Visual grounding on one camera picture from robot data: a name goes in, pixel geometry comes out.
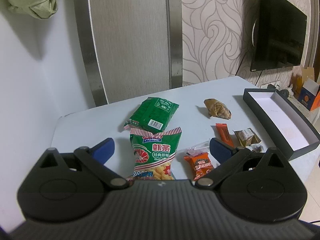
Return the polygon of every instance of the patterned wallpaper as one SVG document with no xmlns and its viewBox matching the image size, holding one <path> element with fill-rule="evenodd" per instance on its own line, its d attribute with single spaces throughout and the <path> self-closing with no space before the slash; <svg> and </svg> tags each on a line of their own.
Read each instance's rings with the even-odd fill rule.
<svg viewBox="0 0 320 240">
<path fill-rule="evenodd" d="M 309 37 L 310 0 L 289 0 L 303 11 L 307 34 L 301 65 L 304 65 Z M 260 71 L 250 72 L 253 46 L 252 26 L 257 0 L 182 0 L 183 85 L 234 76 L 255 84 Z M 280 80 L 288 85 L 292 72 L 300 67 L 264 70 L 257 86 Z"/>
</svg>

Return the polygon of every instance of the wall outlet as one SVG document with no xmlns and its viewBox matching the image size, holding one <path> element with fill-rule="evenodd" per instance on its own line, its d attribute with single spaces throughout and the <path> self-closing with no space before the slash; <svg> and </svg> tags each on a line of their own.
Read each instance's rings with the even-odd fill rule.
<svg viewBox="0 0 320 240">
<path fill-rule="evenodd" d="M 260 86 L 260 88 L 268 88 L 268 85 L 269 84 L 263 84 L 263 85 Z"/>
<path fill-rule="evenodd" d="M 280 80 L 277 80 L 277 81 L 271 82 L 271 83 L 267 83 L 267 84 L 263 84 L 263 85 L 260 86 L 260 88 L 268 88 L 269 84 L 274 85 L 275 87 L 277 87 L 277 85 L 280 86 Z"/>
</svg>

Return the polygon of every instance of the metal rivet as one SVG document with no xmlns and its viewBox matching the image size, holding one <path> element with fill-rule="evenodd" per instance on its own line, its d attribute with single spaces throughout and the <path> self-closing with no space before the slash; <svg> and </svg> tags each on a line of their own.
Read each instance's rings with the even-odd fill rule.
<svg viewBox="0 0 320 240">
<path fill-rule="evenodd" d="M 213 184 L 213 180 L 209 178 L 200 178 L 198 179 L 198 184 L 201 186 L 211 186 Z"/>
<path fill-rule="evenodd" d="M 118 187 L 123 186 L 124 184 L 126 184 L 126 182 L 127 181 L 123 178 L 114 178 L 110 181 L 111 185 Z"/>
</svg>

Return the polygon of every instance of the brown snack packet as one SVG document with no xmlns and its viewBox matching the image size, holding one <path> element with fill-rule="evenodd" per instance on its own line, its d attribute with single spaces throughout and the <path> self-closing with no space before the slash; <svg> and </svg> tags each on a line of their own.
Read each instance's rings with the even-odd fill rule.
<svg viewBox="0 0 320 240">
<path fill-rule="evenodd" d="M 234 133 L 243 147 L 261 142 L 260 138 L 251 128 L 241 131 L 234 131 Z"/>
<path fill-rule="evenodd" d="M 231 112 L 226 107 L 225 104 L 221 103 L 220 101 L 210 98 L 204 101 L 205 106 L 207 107 L 209 114 L 214 117 L 220 117 L 224 119 L 231 118 Z"/>
</svg>

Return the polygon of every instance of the wall-mounted tv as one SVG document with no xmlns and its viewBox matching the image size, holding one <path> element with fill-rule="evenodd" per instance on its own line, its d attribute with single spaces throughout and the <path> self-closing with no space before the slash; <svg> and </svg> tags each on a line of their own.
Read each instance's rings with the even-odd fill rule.
<svg viewBox="0 0 320 240">
<path fill-rule="evenodd" d="M 250 71 L 298 66 L 307 16 L 287 0 L 258 0 Z"/>
</svg>

